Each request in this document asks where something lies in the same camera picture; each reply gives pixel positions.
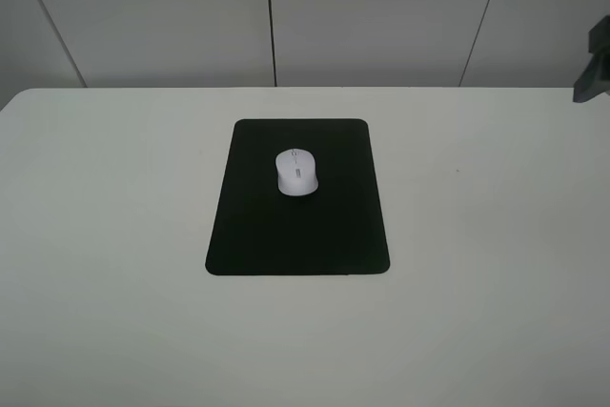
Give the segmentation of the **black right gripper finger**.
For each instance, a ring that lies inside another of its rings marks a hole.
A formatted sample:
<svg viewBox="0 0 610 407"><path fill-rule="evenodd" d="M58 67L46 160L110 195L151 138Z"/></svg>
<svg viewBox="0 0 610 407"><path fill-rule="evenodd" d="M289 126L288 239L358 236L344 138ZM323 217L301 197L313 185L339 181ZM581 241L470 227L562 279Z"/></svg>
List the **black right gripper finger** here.
<svg viewBox="0 0 610 407"><path fill-rule="evenodd" d="M602 93L609 93L609 54L594 54L574 84L573 101L585 103Z"/></svg>

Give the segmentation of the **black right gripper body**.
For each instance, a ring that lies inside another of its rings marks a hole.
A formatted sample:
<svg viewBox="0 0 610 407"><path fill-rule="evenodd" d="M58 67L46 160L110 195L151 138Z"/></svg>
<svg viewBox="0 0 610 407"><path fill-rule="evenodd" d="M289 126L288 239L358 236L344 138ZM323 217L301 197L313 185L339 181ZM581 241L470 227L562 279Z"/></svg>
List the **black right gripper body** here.
<svg viewBox="0 0 610 407"><path fill-rule="evenodd" d="M588 32L588 52L591 57L603 57L610 49L610 16L605 15Z"/></svg>

